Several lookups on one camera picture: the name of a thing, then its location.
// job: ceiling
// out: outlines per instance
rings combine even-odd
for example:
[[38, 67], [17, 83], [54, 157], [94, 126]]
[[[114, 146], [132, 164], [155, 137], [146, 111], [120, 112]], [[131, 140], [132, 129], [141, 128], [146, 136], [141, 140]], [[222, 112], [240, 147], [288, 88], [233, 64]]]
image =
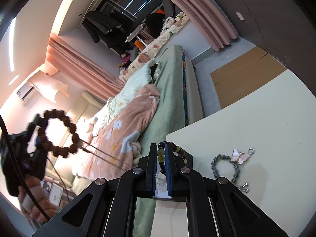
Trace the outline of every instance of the ceiling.
[[69, 6], [69, 9], [64, 17], [63, 23], [60, 27], [58, 35], [65, 32], [77, 29], [87, 11], [90, 7], [90, 11], [94, 11], [102, 0], [73, 0]]
[[[9, 29], [0, 42], [0, 107], [26, 77], [45, 62], [48, 38], [62, 0], [29, 0], [16, 17], [13, 59], [9, 63]], [[19, 74], [9, 87], [8, 83]]]

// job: cardboard box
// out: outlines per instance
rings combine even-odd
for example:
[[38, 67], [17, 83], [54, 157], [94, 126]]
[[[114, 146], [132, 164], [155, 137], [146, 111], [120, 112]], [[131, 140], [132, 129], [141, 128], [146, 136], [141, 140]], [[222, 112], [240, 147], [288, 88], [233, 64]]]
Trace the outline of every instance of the cardboard box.
[[223, 109], [257, 90], [285, 70], [286, 67], [256, 46], [213, 71], [211, 78]]

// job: green bedsheet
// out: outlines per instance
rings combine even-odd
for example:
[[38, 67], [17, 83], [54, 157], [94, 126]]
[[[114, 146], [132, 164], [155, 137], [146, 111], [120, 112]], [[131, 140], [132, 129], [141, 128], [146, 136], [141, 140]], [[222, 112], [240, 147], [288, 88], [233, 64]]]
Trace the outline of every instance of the green bedsheet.
[[[158, 144], [166, 136], [184, 127], [182, 54], [183, 48], [174, 45], [161, 52], [156, 59], [162, 69], [154, 85], [160, 91], [157, 111], [148, 128], [138, 139], [142, 155], [149, 154], [151, 143]], [[138, 198], [134, 222], [134, 237], [150, 237], [156, 200]]]

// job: pink blanket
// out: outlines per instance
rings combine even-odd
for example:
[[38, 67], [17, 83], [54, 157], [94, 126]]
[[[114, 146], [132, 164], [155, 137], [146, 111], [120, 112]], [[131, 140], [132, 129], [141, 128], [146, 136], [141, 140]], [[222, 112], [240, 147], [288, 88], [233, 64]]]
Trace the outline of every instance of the pink blanket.
[[124, 110], [91, 142], [93, 146], [110, 156], [92, 147], [88, 148], [109, 163], [86, 153], [85, 161], [78, 168], [77, 175], [91, 181], [99, 177], [111, 180], [132, 169], [133, 143], [151, 122], [157, 109], [159, 96], [160, 93], [153, 84], [142, 87]]

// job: yellow bead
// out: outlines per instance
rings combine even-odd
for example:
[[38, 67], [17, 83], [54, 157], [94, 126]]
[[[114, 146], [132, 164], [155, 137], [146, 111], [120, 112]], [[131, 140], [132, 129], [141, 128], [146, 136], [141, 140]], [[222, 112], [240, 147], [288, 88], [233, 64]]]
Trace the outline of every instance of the yellow bead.
[[159, 149], [159, 150], [157, 151], [157, 154], [158, 154], [159, 156], [163, 156], [163, 155], [165, 155], [165, 150], [164, 150], [164, 149]]
[[160, 163], [165, 162], [165, 157], [164, 156], [158, 156], [158, 162], [160, 162]]

